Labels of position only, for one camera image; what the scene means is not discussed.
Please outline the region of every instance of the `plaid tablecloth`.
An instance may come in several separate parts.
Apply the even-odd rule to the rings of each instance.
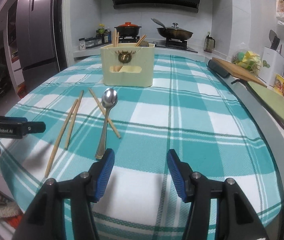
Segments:
[[[80,90],[84,96],[69,150],[63,150],[65,133],[49,176],[71,179],[95,162],[104,117],[89,87],[98,97],[107,88],[100,56],[50,78],[8,113],[47,126],[42,134],[0,141],[0,170],[23,210],[44,182],[53,144]],[[110,117],[122,139],[108,128],[106,146],[114,150],[115,164],[104,197],[93,205],[101,239],[181,239],[190,205],[177,196],[168,172],[170,148],[210,179],[233,177],[264,225],[280,212],[272,153],[245,107],[205,63],[155,55],[152,87],[115,89],[119,101]],[[215,222],[212,201],[208,239],[214,238]],[[68,200],[65,223],[73,239]]]

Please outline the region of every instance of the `stove burner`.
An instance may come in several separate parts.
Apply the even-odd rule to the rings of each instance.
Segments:
[[[166,39],[165,46],[169,48],[187,50],[187,41],[173,41],[171,39]]]
[[[120,37],[119,43],[137,43],[139,41],[140,37]]]

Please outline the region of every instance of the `green cutting board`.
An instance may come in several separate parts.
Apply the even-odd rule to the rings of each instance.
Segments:
[[[257,83],[249,81],[248,85],[284,124],[284,97]]]

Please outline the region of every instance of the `pan lid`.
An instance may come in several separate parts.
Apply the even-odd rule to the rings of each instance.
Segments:
[[[126,22],[125,24],[119,25],[118,27],[123,27],[123,26],[134,26],[134,27],[137,27],[137,25],[132,24],[131,22]]]
[[[177,27],[177,26],[178,26],[178,23],[172,23],[172,24],[173,24],[172,27],[166,27],[166,28],[167,28],[167,29],[171,29],[171,30],[180,30],[180,31],[186,31],[186,32],[188,32],[187,30],[184,30],[184,29],[181,29],[181,28]]]

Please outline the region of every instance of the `pan handle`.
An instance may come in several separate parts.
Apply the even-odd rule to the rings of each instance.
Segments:
[[[157,20],[155,18],[151,18],[151,20],[154,21],[156,24],[162,26],[164,29],[166,29],[165,25],[162,22],[160,22],[159,20]]]

